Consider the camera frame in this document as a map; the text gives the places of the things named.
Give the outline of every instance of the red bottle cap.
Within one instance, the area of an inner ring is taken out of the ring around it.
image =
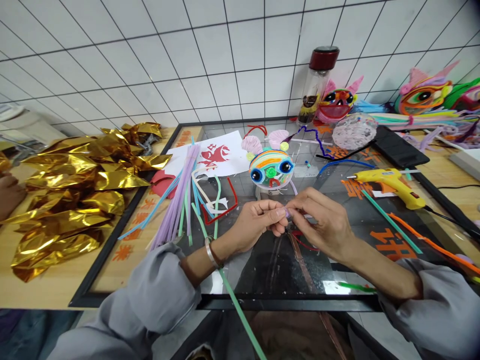
[[[336,46],[319,46],[311,52],[310,65],[312,70],[326,71],[335,67],[340,50]]]

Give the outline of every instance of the silver bracelet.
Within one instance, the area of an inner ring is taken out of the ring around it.
[[[210,259],[211,263],[213,264],[213,267],[218,270],[218,269],[223,268],[224,266],[219,265],[215,261],[214,255],[212,254],[212,249],[210,249],[210,241],[212,241],[213,239],[214,238],[212,236],[207,236],[205,238],[205,248],[206,248],[206,254],[208,255],[208,258]]]

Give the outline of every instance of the hand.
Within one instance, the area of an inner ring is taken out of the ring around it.
[[[306,239],[327,256],[345,264],[357,255],[362,241],[352,232],[347,211],[342,205],[308,187],[285,207]],[[296,209],[305,211],[317,223],[311,224]]]
[[[267,230],[279,237],[288,224],[285,207],[278,201],[266,199],[247,202],[235,224],[218,240],[229,242],[233,253],[244,253],[250,250]]]
[[[0,178],[0,199],[2,206],[0,207],[0,221],[7,219],[13,210],[25,199],[27,192],[23,187],[18,185],[16,177],[10,173],[5,173]]]

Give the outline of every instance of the hot glue gun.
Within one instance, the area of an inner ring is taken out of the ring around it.
[[[347,176],[347,179],[355,179],[359,183],[381,183],[388,185],[394,189],[394,193],[403,200],[406,208],[409,210],[417,210],[424,208],[427,204],[420,196],[413,192],[411,188],[400,181],[402,174],[419,173],[419,170],[404,170],[398,171],[395,168],[389,169],[375,169],[360,171],[352,176]]]

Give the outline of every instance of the pipe cleaner craft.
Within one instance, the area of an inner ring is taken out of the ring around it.
[[[357,100],[357,91],[364,77],[360,77],[347,88],[337,88],[332,79],[328,80],[322,98],[318,103],[316,117],[333,124],[344,118]]]
[[[287,185],[294,174],[295,164],[286,153],[289,144],[283,140],[289,136],[287,130],[275,130],[268,136],[270,147],[262,147],[256,136],[246,136],[241,148],[248,151],[250,179],[265,190],[277,190]]]
[[[443,106],[459,111],[477,112],[480,110],[480,77],[471,82],[455,85],[445,98]]]
[[[446,77],[458,63],[455,61],[434,76],[412,67],[409,82],[400,88],[395,111],[403,115],[420,115],[442,105],[452,91],[452,82]]]

